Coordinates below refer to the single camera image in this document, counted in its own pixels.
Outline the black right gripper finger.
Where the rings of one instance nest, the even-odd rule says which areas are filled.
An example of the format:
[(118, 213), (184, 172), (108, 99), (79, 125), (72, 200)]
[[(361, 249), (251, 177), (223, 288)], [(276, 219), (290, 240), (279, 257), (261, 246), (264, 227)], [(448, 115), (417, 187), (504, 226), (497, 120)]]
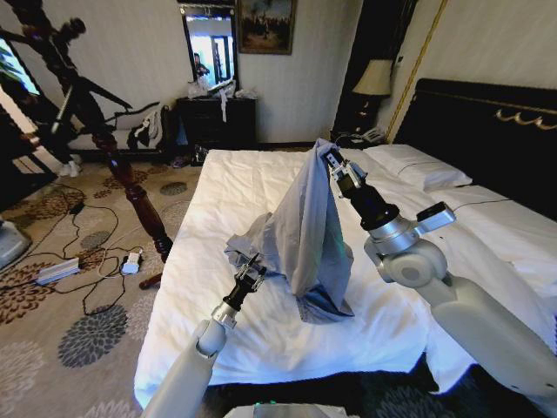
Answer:
[(343, 175), (343, 157), (338, 152), (327, 152), (324, 159), (334, 179), (338, 179)]
[[(330, 152), (338, 152), (340, 154), (340, 152), (336, 149), (331, 149)], [(345, 176), (348, 176), (351, 179), (365, 179), (367, 173), (364, 172), (359, 165), (350, 160), (344, 159), (343, 157), (343, 175), (339, 177), (339, 179), (342, 179)]]

